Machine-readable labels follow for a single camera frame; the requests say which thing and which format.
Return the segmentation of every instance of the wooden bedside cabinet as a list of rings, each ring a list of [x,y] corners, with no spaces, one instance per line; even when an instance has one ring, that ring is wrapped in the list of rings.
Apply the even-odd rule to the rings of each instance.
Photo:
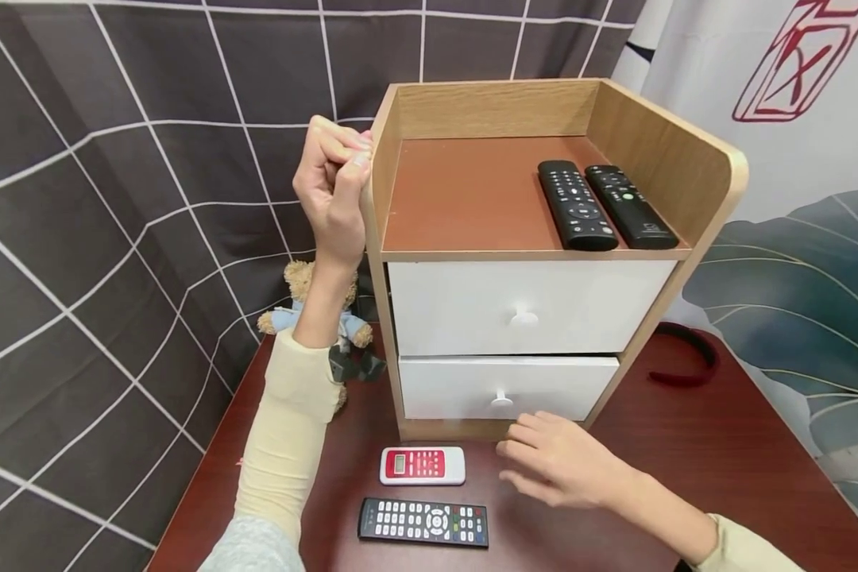
[[[401,440],[589,426],[747,184],[740,152],[608,80],[394,84],[362,197]],[[665,251],[562,249],[537,164],[617,164]]]

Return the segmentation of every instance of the red and white remote control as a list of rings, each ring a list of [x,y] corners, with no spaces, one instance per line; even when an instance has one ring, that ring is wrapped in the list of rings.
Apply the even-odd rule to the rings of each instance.
[[[459,485],[465,476],[460,446],[389,446],[381,451],[381,484]]]

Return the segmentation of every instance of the remote control button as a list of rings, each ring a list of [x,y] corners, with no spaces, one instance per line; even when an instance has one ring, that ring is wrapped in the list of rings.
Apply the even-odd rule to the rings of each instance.
[[[601,218],[600,212],[598,212],[597,209],[593,209],[593,207],[588,207],[587,205],[567,206],[566,212],[569,213],[569,216],[581,218],[583,221],[590,221],[592,218]]]

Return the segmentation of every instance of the white curtain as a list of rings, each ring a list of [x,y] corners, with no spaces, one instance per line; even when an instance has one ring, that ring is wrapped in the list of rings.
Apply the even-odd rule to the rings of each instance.
[[[651,67],[614,78],[750,167],[669,318],[725,339],[858,513],[858,0],[650,0],[637,37]]]

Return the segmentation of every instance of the tv remote control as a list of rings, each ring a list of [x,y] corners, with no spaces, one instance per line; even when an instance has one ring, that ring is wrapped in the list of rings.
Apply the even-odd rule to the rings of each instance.
[[[475,504],[367,497],[359,510],[359,538],[489,548],[487,510]]]
[[[585,176],[630,248],[670,249],[680,243],[620,168],[592,164]]]
[[[603,252],[620,245],[575,163],[544,161],[537,166],[537,176],[563,248]]]

